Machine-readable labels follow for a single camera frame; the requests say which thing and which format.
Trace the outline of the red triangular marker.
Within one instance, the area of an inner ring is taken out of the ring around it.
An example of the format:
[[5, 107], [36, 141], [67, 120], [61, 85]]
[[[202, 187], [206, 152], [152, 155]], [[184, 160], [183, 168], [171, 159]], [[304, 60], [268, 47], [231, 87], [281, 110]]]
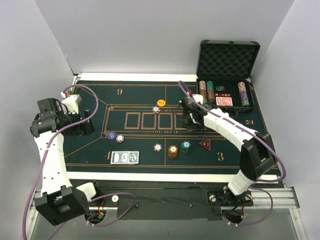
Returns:
[[205, 149], [207, 149], [208, 151], [211, 150], [211, 140], [210, 139], [206, 139], [204, 141], [201, 141], [199, 143], [202, 147], [204, 147]]

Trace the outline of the red five chip stack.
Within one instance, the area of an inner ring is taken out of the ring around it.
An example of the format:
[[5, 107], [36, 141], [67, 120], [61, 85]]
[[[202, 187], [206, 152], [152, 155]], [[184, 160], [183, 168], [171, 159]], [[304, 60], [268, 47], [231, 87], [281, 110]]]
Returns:
[[178, 147], [175, 146], [175, 145], [171, 145], [169, 148], [168, 148], [168, 156], [170, 158], [175, 158], [178, 154]]

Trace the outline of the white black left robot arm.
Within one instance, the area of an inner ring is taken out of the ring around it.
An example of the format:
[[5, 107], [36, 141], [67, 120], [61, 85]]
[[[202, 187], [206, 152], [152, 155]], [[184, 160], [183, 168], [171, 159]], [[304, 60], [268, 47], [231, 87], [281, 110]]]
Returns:
[[74, 187], [67, 174], [64, 137], [89, 136], [95, 132], [91, 120], [75, 124], [82, 120], [81, 100], [78, 94], [62, 101], [56, 98], [39, 100], [39, 113], [30, 127], [43, 164], [41, 197], [34, 204], [53, 226], [89, 213], [89, 204], [97, 206], [103, 200], [103, 193], [94, 180]]

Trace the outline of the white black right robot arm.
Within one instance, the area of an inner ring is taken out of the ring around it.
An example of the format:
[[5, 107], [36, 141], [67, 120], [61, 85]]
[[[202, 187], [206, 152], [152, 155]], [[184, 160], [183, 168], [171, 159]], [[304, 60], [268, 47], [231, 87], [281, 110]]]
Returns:
[[186, 96], [179, 101], [187, 129], [211, 129], [232, 143], [240, 152], [239, 171], [223, 192], [224, 201], [236, 204], [262, 175], [277, 164], [272, 138], [237, 122], [212, 102], [196, 102]]

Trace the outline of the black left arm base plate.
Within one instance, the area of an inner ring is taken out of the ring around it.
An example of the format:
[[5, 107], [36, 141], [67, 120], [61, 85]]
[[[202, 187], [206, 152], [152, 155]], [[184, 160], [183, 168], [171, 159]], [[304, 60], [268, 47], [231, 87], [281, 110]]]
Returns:
[[[99, 188], [96, 191], [96, 195], [92, 198], [95, 199], [97, 197], [103, 196], [103, 195], [107, 195], [107, 194], [112, 194], [112, 193], [117, 193], [118, 191], [114, 188]], [[105, 196], [103, 198], [100, 198], [96, 201], [91, 201], [89, 202], [89, 206], [90, 207], [99, 207], [102, 203], [103, 203], [103, 207], [117, 207], [118, 206], [118, 201], [114, 202], [112, 200], [113, 196]]]

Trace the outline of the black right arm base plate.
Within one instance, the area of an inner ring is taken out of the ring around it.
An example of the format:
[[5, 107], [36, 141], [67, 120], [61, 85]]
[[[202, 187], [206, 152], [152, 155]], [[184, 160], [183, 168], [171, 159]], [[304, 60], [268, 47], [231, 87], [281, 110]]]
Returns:
[[209, 189], [206, 191], [208, 202], [213, 207], [252, 207], [254, 205], [252, 193], [247, 190], [240, 195], [234, 195], [229, 190]]

